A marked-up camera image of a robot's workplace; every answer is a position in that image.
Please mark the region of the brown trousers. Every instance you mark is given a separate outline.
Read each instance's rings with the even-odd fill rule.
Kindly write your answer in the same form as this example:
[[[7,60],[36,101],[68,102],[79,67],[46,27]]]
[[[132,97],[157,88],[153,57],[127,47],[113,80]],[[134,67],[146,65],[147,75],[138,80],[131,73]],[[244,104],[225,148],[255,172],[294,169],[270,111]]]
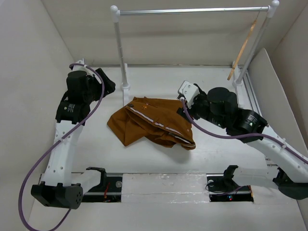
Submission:
[[[107,125],[124,146],[147,138],[167,148],[178,144],[193,150],[192,125],[177,113],[181,107],[178,100],[135,97],[113,113]]]

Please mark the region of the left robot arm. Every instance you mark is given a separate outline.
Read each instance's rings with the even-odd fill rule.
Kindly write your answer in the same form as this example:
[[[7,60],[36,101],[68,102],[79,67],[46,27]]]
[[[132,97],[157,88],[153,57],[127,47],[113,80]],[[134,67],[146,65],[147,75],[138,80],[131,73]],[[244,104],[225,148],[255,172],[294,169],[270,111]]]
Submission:
[[[43,206],[77,209],[85,193],[107,186],[104,168],[88,167],[77,177],[72,176],[77,141],[86,121],[95,112],[93,102],[113,93],[116,85],[101,68],[94,70],[83,60],[70,65],[66,79],[67,90],[56,112],[54,147],[39,184],[33,185],[31,195]]]

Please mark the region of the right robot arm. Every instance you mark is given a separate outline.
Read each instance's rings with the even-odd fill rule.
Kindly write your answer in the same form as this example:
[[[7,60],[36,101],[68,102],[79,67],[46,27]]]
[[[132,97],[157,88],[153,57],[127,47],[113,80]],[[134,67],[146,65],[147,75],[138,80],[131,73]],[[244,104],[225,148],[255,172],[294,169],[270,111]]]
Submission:
[[[218,180],[209,180],[206,189],[227,200],[241,188],[259,186],[276,189],[285,196],[308,197],[308,159],[281,138],[260,114],[238,106],[237,96],[224,87],[205,93],[197,84],[184,81],[178,90],[182,107],[177,113],[201,132],[224,140],[239,140],[260,151],[277,165],[269,170],[230,165]]]

